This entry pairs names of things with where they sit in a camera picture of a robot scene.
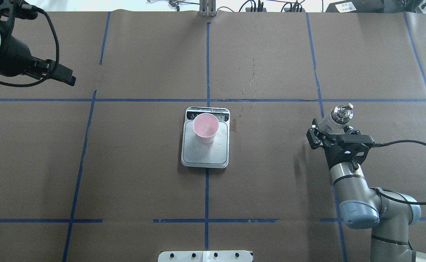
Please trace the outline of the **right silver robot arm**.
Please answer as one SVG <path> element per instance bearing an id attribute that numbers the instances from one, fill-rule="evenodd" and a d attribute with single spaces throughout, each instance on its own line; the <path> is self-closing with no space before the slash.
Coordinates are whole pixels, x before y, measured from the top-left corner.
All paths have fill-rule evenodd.
<path id="1" fill-rule="evenodd" d="M 421 202 L 411 196 L 369 187 L 361 164 L 376 144 L 369 135 L 344 126 L 341 133 L 313 119 L 307 131 L 312 149 L 323 148 L 344 224 L 371 229 L 371 262 L 426 262 L 426 253 L 411 249 L 409 226 L 421 218 Z"/>

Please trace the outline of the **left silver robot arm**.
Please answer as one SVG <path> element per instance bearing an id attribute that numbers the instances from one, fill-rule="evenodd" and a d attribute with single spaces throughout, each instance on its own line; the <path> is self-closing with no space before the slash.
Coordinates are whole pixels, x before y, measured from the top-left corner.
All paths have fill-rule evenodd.
<path id="1" fill-rule="evenodd" d="M 9 31 L 0 30 L 0 75 L 5 77 L 29 76 L 36 79 L 36 82 L 30 84 L 13 84 L 0 81 L 0 85 L 15 88 L 33 87 L 46 80 L 55 80 L 74 86 L 76 77 L 73 76 L 73 70 L 59 63 L 60 47 L 57 40 L 55 28 L 47 14 L 46 19 L 50 25 L 53 38 L 55 40 L 56 58 L 40 59 L 34 57 L 25 43 L 17 40 Z"/>

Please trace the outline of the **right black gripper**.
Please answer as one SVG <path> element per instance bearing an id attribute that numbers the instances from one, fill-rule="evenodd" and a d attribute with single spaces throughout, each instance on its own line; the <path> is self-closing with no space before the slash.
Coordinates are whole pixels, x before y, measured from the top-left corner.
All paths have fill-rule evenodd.
<path id="1" fill-rule="evenodd" d="M 343 134 L 336 134 L 339 124 L 332 118 L 318 122 L 313 118 L 306 137 L 311 149 L 324 148 L 329 169 L 341 163 L 350 163 L 355 170 L 365 161 L 375 142 L 369 135 L 355 133 L 352 126 L 345 126 Z"/>

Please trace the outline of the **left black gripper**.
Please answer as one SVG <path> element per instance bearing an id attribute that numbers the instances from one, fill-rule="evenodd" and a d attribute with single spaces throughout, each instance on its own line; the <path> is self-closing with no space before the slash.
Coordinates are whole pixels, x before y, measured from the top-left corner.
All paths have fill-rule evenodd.
<path id="1" fill-rule="evenodd" d="M 35 79 L 40 76 L 75 86 L 73 70 L 53 60 L 33 57 L 28 46 L 11 35 L 4 39 L 0 37 L 0 75 L 14 77 L 28 74 Z"/>

